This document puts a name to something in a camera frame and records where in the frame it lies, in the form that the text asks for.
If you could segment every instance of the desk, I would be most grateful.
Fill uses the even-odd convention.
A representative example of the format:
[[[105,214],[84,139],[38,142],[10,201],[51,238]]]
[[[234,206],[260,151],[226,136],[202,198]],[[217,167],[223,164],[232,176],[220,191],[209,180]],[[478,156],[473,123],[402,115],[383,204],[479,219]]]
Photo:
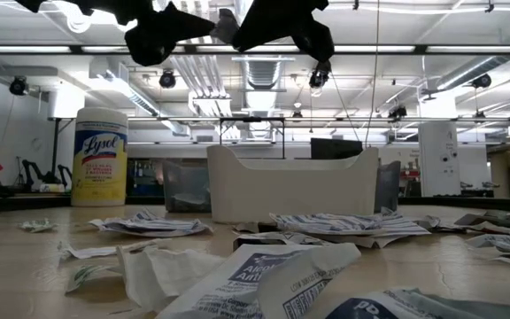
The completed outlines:
[[[133,308],[120,276],[89,281],[79,291],[68,296],[64,294],[74,268],[86,264],[114,265],[117,259],[112,256],[60,261],[57,246],[60,241],[81,249],[144,240],[117,233],[98,233],[87,225],[96,218],[131,216],[140,208],[60,207],[0,213],[0,318],[128,318],[128,313],[113,314]],[[163,206],[147,208],[155,214],[165,213]],[[410,216],[438,215],[449,222],[466,213],[481,213],[475,209],[441,206],[402,206],[399,211]],[[181,219],[200,218],[212,224],[209,216],[168,215]],[[17,228],[20,222],[45,217],[58,224],[56,231],[30,234]],[[172,247],[230,255],[236,237],[231,226],[213,226],[213,235],[179,237],[173,239]],[[358,293],[412,286],[458,300],[510,303],[510,265],[487,261],[469,251],[463,244],[464,237],[445,234],[410,237],[382,250],[361,249],[363,256],[332,281],[317,302],[334,303]],[[313,314],[313,318],[320,317],[323,315]]]

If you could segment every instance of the wooden table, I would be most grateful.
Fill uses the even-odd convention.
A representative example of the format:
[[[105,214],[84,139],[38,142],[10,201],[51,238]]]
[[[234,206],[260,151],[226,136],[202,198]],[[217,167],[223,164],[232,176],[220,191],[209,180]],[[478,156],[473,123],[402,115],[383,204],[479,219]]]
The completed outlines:
[[[142,314],[122,312],[135,308],[125,294],[120,276],[87,282],[80,290],[65,295],[73,269],[86,264],[117,264],[112,257],[61,261],[60,241],[74,248],[125,245],[143,240],[117,233],[99,233],[87,224],[92,219],[131,216],[141,206],[113,208],[52,208],[0,213],[0,318],[128,318]],[[163,206],[147,206],[165,214]],[[402,206],[405,215],[432,214],[453,222],[473,209],[438,206]],[[173,218],[197,218],[212,224],[209,214],[169,214]],[[49,218],[56,231],[31,234],[17,228],[24,221]],[[213,235],[173,239],[171,248],[187,248],[228,256],[236,235],[228,225],[213,225]],[[410,237],[382,250],[361,249],[362,257],[339,275],[317,302],[339,303],[347,297],[386,288],[418,287],[457,300],[482,300],[510,304],[510,265],[487,261],[469,250],[464,238],[470,236],[435,234]],[[312,314],[312,318],[323,314]]]

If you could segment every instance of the black monitor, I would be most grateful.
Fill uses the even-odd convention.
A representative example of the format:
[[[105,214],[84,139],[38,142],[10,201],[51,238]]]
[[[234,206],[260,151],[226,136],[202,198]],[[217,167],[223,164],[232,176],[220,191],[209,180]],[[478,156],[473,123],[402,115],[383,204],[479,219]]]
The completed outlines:
[[[358,141],[311,138],[311,156],[313,160],[341,160],[359,155],[363,144]]]

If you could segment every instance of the clear plastic bin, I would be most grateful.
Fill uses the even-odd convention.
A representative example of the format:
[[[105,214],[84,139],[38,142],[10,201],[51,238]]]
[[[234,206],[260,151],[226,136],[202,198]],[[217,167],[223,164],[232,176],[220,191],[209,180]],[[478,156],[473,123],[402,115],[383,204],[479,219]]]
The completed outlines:
[[[165,207],[169,213],[210,213],[210,181],[207,162],[189,166],[163,161]]]
[[[375,212],[380,213],[381,207],[396,211],[398,208],[398,183],[400,180],[400,161],[379,166],[377,170],[377,186],[375,189]]]

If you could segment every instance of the lysol wipes container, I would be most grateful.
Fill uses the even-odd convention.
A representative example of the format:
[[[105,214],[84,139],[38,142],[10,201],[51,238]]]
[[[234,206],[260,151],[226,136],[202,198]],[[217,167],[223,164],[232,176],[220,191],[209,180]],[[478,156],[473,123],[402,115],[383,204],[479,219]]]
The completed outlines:
[[[72,206],[124,205],[127,169],[128,117],[102,107],[78,111]]]

